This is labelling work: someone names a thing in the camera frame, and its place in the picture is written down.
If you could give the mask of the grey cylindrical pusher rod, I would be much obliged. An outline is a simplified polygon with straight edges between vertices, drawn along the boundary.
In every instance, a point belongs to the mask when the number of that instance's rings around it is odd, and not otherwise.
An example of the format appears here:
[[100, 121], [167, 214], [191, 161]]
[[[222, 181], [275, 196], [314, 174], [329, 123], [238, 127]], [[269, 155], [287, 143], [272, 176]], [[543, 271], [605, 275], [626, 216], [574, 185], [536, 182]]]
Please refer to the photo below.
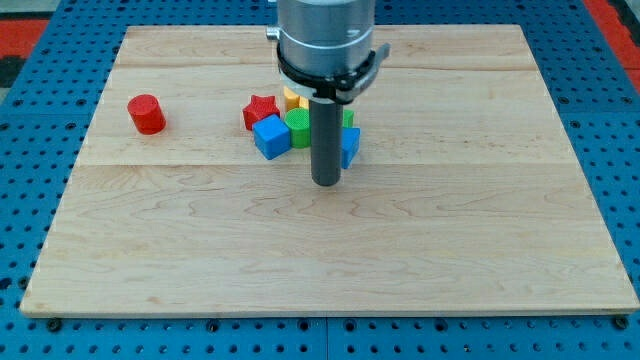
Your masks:
[[341, 176], [343, 107], [309, 102], [311, 176], [320, 186], [333, 186]]

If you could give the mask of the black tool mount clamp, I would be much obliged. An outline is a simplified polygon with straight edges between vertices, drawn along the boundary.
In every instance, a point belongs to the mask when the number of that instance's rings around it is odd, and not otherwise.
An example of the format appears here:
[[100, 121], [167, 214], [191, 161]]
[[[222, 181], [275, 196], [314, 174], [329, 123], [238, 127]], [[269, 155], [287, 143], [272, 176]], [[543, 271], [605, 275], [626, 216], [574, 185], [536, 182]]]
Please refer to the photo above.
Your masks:
[[382, 62], [389, 57], [391, 45], [384, 43], [376, 51], [371, 50], [363, 63], [341, 75], [311, 75], [296, 69], [281, 54], [276, 53], [281, 79], [286, 87], [309, 101], [321, 104], [351, 104], [375, 81]]

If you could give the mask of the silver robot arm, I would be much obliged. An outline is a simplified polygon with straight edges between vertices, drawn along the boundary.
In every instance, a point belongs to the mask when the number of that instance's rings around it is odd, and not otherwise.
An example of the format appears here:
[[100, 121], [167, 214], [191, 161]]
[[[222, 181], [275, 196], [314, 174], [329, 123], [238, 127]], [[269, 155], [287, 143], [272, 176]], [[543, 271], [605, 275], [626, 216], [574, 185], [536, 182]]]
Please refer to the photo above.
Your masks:
[[343, 107], [374, 83], [390, 45], [373, 48], [374, 0], [279, 0], [276, 8], [266, 37], [276, 44], [284, 84], [309, 101], [311, 177], [333, 186], [341, 177]]

